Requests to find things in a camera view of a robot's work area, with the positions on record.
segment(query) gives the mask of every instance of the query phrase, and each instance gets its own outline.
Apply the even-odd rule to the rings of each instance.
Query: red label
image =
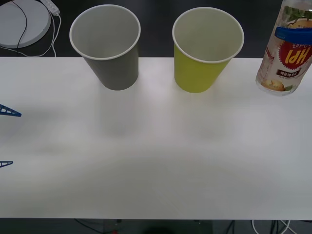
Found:
[[[294,70],[302,66],[312,55],[310,45],[283,42],[279,47],[279,59],[288,69]]]

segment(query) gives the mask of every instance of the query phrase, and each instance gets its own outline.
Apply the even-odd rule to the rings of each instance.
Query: white table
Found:
[[[0,58],[0,217],[312,219],[312,71],[258,89],[235,58],[206,92],[172,58],[140,58],[124,91],[81,58]]]

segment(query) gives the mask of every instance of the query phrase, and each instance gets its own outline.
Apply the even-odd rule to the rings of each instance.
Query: blue object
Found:
[[[0,115],[21,117],[21,113],[0,104]]]
[[[294,44],[312,45],[312,28],[281,28],[277,27],[275,36]]]
[[[0,168],[13,164],[13,161],[0,161]]]

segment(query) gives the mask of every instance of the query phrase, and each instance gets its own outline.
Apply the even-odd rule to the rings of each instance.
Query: dark floor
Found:
[[[101,219],[83,219],[84,224],[99,230],[107,232],[118,229],[119,234],[144,234],[150,227],[162,227],[171,230],[168,234],[210,234],[210,224],[208,221],[201,221],[200,224],[194,220],[123,220],[117,226],[115,220]],[[213,221],[212,229],[214,234],[226,234],[230,221]],[[255,226],[259,234],[269,234],[271,221],[255,221]],[[302,221],[292,221],[290,227],[297,234],[312,233],[312,223]],[[96,234],[73,219],[0,219],[1,234]],[[251,222],[249,220],[235,221],[236,234],[254,234]]]

